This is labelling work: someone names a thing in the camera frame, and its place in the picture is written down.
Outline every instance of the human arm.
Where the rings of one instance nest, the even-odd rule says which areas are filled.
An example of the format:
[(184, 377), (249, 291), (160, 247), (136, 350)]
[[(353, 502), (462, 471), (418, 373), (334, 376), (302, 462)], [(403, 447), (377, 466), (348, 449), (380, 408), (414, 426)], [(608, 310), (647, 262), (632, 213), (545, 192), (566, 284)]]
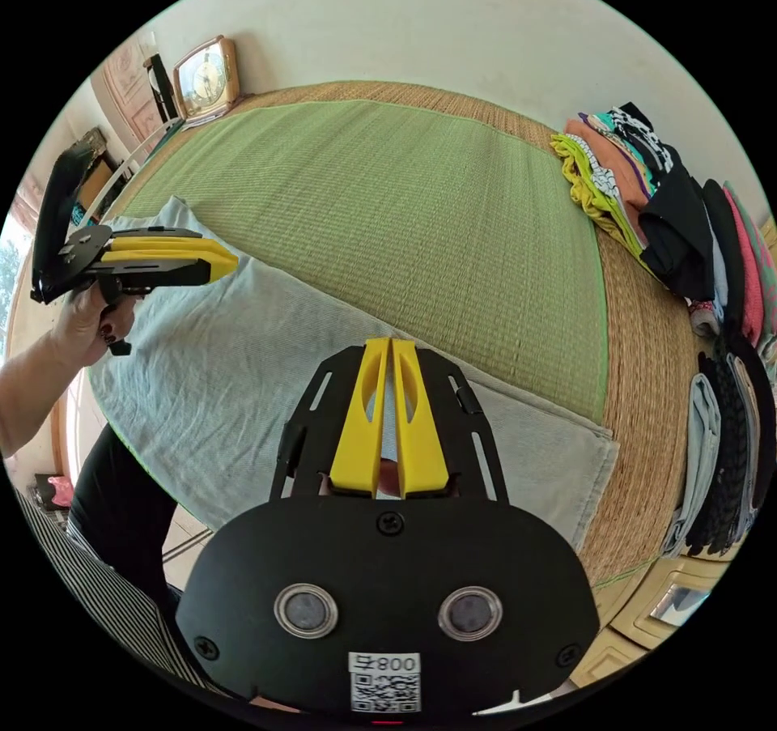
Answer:
[(106, 303), (97, 285), (70, 295), (54, 328), (0, 368), (0, 449), (12, 456), (38, 432), (57, 399), (108, 343), (123, 339), (134, 321), (134, 300), (122, 300), (101, 319)]

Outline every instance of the pink shirt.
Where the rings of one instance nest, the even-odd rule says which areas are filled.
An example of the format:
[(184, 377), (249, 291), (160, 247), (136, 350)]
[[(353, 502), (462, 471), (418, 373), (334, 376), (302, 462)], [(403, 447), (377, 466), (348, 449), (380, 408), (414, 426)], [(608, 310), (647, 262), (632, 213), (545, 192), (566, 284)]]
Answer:
[(742, 261), (745, 264), (745, 310), (742, 315), (742, 334), (750, 340), (753, 347), (756, 347), (763, 329), (761, 279), (758, 277), (758, 265), (755, 262), (753, 248), (750, 245), (739, 208), (733, 201), (731, 194), (728, 193), (728, 189), (724, 188), (723, 191), (734, 214), (734, 223), (737, 225), (737, 237), (739, 238), (739, 249), (742, 251)]

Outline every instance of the screw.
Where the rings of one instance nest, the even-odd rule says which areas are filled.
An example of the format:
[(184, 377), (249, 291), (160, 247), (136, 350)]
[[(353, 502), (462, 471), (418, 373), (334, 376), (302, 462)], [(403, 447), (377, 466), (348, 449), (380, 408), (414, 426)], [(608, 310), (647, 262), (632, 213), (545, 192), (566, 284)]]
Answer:
[(206, 661), (215, 661), (219, 657), (219, 649), (206, 636), (197, 636), (194, 638), (194, 649)]
[(405, 521), (398, 512), (382, 512), (377, 525), (378, 531), (385, 537), (395, 537), (405, 528)]
[(561, 648), (556, 656), (556, 665), (566, 669), (568, 666), (572, 666), (576, 661), (580, 660), (582, 652), (578, 644), (568, 644), (565, 648)]

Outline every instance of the green woven mat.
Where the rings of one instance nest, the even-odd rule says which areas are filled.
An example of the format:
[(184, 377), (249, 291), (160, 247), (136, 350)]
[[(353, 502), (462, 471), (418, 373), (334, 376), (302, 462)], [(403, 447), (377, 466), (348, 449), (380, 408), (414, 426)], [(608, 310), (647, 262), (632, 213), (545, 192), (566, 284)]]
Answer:
[(279, 105), (202, 128), (124, 215), (172, 194), (267, 264), (601, 422), (599, 251), (552, 155), (404, 105)]

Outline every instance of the clock face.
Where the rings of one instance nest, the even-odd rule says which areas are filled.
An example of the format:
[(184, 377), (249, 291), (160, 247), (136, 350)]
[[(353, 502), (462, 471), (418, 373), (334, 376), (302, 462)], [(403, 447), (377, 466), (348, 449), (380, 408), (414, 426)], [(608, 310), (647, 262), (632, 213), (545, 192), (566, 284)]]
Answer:
[(179, 81), (189, 115), (216, 105), (227, 87), (224, 57), (217, 45), (194, 54), (180, 66)]

